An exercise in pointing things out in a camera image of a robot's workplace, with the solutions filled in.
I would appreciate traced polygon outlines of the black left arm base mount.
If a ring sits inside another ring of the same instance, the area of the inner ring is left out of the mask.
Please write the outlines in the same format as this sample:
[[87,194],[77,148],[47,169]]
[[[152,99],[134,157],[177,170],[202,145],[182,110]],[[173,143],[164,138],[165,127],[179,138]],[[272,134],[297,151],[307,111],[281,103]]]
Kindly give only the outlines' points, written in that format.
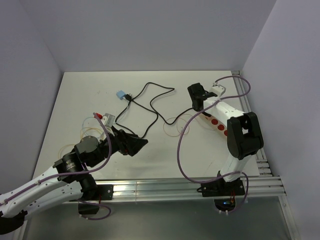
[[[97,186],[97,190],[90,200],[98,201],[98,204],[101,204],[102,201],[111,201],[113,199],[113,193],[114,186],[112,184],[100,184]],[[81,216],[92,218],[98,213],[100,206],[78,202],[77,210]]]

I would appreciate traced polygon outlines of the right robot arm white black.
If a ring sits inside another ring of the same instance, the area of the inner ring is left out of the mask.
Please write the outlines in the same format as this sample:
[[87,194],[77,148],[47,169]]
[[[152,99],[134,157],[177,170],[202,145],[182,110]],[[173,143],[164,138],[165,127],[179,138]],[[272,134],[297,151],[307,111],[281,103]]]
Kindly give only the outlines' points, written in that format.
[[258,117],[254,112],[243,112],[222,101],[226,88],[220,84],[205,90],[200,83],[194,83],[187,90],[193,110],[203,111],[201,114],[226,137],[229,155],[218,172],[218,176],[224,177],[216,183],[216,189],[227,195],[250,157],[264,146]]

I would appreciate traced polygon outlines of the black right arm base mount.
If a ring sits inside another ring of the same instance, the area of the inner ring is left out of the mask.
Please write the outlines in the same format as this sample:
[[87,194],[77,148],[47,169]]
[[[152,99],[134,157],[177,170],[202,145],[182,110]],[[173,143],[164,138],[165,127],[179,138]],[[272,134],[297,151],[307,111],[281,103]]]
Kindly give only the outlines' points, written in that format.
[[210,183],[201,184],[196,189],[201,193],[202,197],[225,197],[222,199],[215,199],[214,205],[219,212],[229,213],[236,208],[236,196],[245,196],[245,187],[243,181],[238,178],[231,182],[226,182],[220,179]]

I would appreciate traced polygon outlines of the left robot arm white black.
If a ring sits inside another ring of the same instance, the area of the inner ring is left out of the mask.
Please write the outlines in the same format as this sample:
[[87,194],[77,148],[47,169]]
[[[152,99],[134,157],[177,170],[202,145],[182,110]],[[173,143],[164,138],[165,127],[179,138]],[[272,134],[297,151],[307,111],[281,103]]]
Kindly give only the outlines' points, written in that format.
[[93,172],[115,153],[133,157],[148,140],[122,129],[106,139],[86,136],[38,177],[0,196],[0,233],[11,233],[43,210],[68,201],[90,201],[98,194]]

